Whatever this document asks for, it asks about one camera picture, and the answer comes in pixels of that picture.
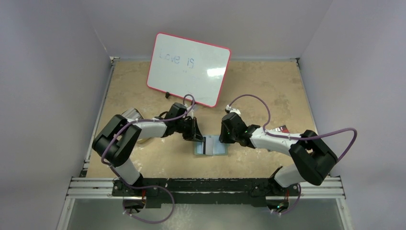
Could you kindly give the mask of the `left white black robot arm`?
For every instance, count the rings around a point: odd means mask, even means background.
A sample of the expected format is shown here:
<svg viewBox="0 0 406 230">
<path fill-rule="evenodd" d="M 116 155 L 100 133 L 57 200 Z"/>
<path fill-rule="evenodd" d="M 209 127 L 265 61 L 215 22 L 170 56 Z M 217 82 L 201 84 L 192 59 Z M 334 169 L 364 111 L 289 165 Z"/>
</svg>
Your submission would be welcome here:
<svg viewBox="0 0 406 230">
<path fill-rule="evenodd" d="M 114 115 L 93 140 L 91 148 L 124 183 L 124 190 L 137 196 L 151 186 L 143 183 L 142 174 L 130 160 L 135 144 L 139 139 L 165 138 L 174 133 L 180 133 L 185 141 L 203 143 L 205 139 L 191 112 L 191 107 L 174 103 L 168 111 L 152 119 L 130 120 Z"/>
</svg>

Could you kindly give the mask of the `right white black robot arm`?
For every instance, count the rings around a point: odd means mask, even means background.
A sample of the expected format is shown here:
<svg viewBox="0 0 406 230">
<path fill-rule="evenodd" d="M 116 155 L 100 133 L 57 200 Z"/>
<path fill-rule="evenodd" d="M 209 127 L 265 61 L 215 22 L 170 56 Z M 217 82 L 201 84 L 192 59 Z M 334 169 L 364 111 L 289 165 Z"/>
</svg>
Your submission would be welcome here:
<svg viewBox="0 0 406 230">
<path fill-rule="evenodd" d="M 316 133 L 306 130 L 302 134 L 265 131 L 259 125 L 247 126 L 234 112 L 226 114 L 221 121 L 220 142 L 238 143 L 242 147 L 275 151 L 293 160 L 293 164 L 277 169 L 269 181 L 269 189 L 280 195 L 287 187 L 301 182 L 321 185 L 338 162 L 336 154 Z"/>
</svg>

